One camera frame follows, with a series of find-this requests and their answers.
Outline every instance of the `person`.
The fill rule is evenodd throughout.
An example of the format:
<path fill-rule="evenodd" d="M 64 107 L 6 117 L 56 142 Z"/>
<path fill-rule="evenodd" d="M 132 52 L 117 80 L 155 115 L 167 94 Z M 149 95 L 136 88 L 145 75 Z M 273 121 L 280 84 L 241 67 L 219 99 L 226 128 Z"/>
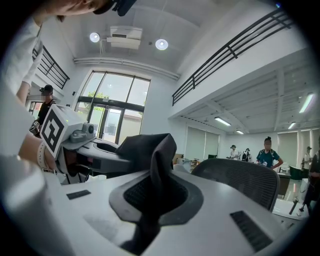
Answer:
<path fill-rule="evenodd" d="M 318 150 L 311 161 L 309 171 L 309 185 L 303 201 L 303 206 L 310 207 L 311 201 L 317 201 L 320 196 L 320 150 Z"/>
<path fill-rule="evenodd" d="M 231 152 L 230 152 L 230 159 L 231 160 L 238 160 L 239 157 L 239 151 L 237 150 L 236 145 L 231 146 Z"/>
<path fill-rule="evenodd" d="M 45 19 L 57 16 L 60 21 L 65 16 L 80 15 L 94 12 L 102 14 L 112 8 L 111 0 L 49 0 L 21 28 L 10 47 L 0 70 L 0 84 L 9 88 L 16 95 L 21 105 L 25 105 L 31 81 L 42 58 L 43 45 L 40 41 L 40 30 Z M 33 51 L 38 55 L 33 59 Z M 19 156 L 40 165 L 38 149 L 43 149 L 43 142 L 28 132 L 21 144 Z M 44 159 L 41 168 L 55 169 L 55 159 L 48 149 L 44 148 Z"/>
<path fill-rule="evenodd" d="M 280 165 L 282 165 L 284 161 L 280 158 L 277 152 L 271 148 L 271 146 L 272 146 L 271 137 L 267 137 L 264 140 L 264 149 L 260 150 L 260 152 L 256 157 L 256 163 L 273 170 L 279 167 Z"/>
<path fill-rule="evenodd" d="M 45 121 L 45 118 L 48 114 L 48 111 L 51 105 L 57 104 L 57 103 L 53 98 L 54 88 L 52 87 L 52 85 L 47 84 L 44 88 L 40 89 L 40 92 L 41 92 L 41 96 L 44 97 L 44 103 L 40 108 L 38 118 L 36 119 L 36 121 L 39 122 L 41 127 Z"/>
<path fill-rule="evenodd" d="M 303 172 L 303 176 L 306 176 L 306 178 L 309 175 L 309 169 L 310 169 L 310 163 L 312 162 L 311 156 L 310 156 L 310 150 L 312 150 L 312 148 L 310 146 L 308 146 L 306 148 L 306 153 L 302 159 L 302 172 Z"/>
<path fill-rule="evenodd" d="M 247 148 L 247 149 L 245 150 L 245 152 L 243 153 L 243 155 L 242 155 L 242 161 L 250 162 L 250 160 L 251 160 L 250 149 Z"/>

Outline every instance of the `bracelet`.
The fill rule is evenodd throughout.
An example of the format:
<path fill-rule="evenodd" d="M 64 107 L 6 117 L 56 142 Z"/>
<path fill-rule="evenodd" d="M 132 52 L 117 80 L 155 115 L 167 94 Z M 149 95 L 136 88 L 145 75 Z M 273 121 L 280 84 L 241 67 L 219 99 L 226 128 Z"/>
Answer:
<path fill-rule="evenodd" d="M 45 150 L 46 150 L 46 144 L 42 141 L 40 146 L 38 147 L 38 151 L 36 154 L 38 165 L 42 169 L 48 169 L 48 165 L 46 163 L 46 158 L 45 158 Z"/>

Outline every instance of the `black shirt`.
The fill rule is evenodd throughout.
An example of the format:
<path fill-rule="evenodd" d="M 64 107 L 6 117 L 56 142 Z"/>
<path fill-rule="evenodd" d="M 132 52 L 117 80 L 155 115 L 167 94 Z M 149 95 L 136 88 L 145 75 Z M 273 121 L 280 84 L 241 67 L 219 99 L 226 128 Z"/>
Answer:
<path fill-rule="evenodd" d="M 48 104 L 46 104 L 45 102 L 42 103 L 42 106 L 41 106 L 39 114 L 38 114 L 38 118 L 39 118 L 38 122 L 40 125 L 42 125 L 44 123 L 46 116 L 48 114 L 48 111 L 49 111 L 52 104 L 57 104 L 54 99 L 51 100 Z"/>

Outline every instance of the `air conditioner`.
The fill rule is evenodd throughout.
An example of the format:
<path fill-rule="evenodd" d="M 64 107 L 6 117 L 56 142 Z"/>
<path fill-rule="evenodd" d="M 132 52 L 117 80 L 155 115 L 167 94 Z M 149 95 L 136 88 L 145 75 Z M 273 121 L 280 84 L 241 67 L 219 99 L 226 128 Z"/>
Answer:
<path fill-rule="evenodd" d="M 106 41 L 112 47 L 128 48 L 138 50 L 141 43 L 143 29 L 132 26 L 111 26 L 111 37 Z"/>

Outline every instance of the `ceiling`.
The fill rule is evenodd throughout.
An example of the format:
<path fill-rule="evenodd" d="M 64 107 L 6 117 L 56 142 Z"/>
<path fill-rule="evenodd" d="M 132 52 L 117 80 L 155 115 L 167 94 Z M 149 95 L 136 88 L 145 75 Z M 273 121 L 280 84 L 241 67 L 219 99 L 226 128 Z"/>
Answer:
<path fill-rule="evenodd" d="M 320 126 L 320 87 L 316 72 L 317 67 L 310 59 L 301 59 L 239 84 L 181 116 L 228 134 L 236 134 L 236 130 L 244 133 L 284 131 L 292 122 L 296 122 L 294 129 Z M 308 93 L 314 93 L 314 97 L 307 110 L 299 113 Z M 216 121 L 215 117 L 231 126 Z"/>
<path fill-rule="evenodd" d="M 110 26 L 142 28 L 138 50 L 111 47 L 103 42 L 103 57 L 123 58 L 153 65 L 171 72 L 186 55 L 190 42 L 197 37 L 201 25 L 212 16 L 220 16 L 239 0 L 137 0 L 129 12 L 120 17 L 114 11 L 67 17 L 60 23 L 61 32 L 73 57 L 99 57 L 100 45 L 89 40 L 92 32 L 100 38 L 110 36 Z M 168 49 L 156 49 L 157 39 L 165 39 Z"/>

